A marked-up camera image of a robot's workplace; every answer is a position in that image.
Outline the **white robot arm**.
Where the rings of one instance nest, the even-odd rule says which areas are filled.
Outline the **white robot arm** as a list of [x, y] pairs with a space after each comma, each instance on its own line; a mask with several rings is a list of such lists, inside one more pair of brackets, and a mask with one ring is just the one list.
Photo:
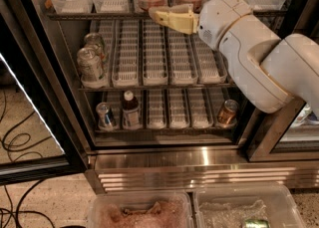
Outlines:
[[220, 52], [231, 78], [259, 110], [272, 114], [299, 97], [319, 116], [319, 45], [308, 37], [279, 38], [244, 0], [209, 0], [198, 14], [191, 4], [158, 6], [149, 15], [178, 32], [196, 33]]

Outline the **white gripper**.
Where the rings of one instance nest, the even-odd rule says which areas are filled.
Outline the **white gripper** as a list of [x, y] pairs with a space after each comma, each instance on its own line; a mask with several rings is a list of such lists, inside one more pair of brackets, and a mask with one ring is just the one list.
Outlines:
[[209, 0], [199, 15], [193, 12], [192, 4], [149, 9], [150, 17], [162, 26], [188, 35], [198, 30], [198, 37], [212, 50], [218, 49], [220, 40], [235, 22], [251, 14], [252, 9], [244, 0]]

